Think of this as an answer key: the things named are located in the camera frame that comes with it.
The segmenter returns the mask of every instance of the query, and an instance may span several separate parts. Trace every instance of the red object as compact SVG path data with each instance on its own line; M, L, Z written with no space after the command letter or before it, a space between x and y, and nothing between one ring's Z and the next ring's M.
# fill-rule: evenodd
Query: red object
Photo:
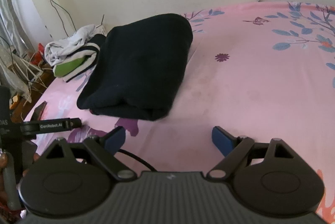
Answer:
M2 203L0 203L0 215L4 218L9 224L15 223L21 219L20 217L21 210L11 211L9 208Z
M38 51L37 53L34 54L34 56L32 57L30 63L33 65L38 66L39 63L43 60L42 58L42 54L40 51Z
M38 46L38 51L44 55L44 46L42 44L39 43L39 46Z

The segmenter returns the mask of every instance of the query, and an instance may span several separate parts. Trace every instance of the hand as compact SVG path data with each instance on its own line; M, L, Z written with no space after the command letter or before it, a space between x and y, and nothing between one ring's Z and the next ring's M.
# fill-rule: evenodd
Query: hand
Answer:
M34 154L34 162L38 160L40 156L35 153ZM6 153L0 154L0 203L3 205L7 205L8 196L5 192L5 186L3 182L3 176L2 176L2 169L4 169L7 166L8 163L8 156ZM28 170L24 170L23 177L27 174Z

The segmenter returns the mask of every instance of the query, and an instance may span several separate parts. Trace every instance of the gray handle grip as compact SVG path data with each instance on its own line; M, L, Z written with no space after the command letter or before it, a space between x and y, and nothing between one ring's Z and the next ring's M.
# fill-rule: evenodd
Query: gray handle grip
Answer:
M7 206L10 210L16 211L22 208L18 190L16 189L14 159L11 153L6 152L8 164L2 170L5 191L8 196Z

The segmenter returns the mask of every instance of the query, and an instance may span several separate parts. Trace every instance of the handle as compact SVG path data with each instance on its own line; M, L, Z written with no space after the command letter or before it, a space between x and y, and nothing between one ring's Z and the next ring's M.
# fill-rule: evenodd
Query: handle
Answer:
M10 121L9 100L9 89L0 85L0 126L7 126Z
M17 211L22 208L18 190L16 189L15 172L14 172L14 159L11 153L5 152L8 156L8 164L3 169L3 182L5 191L8 196L7 206L12 211Z

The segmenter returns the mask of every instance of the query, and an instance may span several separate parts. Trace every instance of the curtain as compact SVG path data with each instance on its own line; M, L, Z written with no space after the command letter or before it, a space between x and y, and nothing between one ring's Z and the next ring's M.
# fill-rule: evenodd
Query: curtain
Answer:
M11 0L0 0L0 35L13 45L19 54L24 56L27 50L33 50L30 40L15 14ZM8 47L7 43L1 40L2 46Z
M10 70L12 55L10 45L22 57L28 50L34 49L18 20L11 0L0 0L0 84L7 86L11 93L28 95L28 86Z

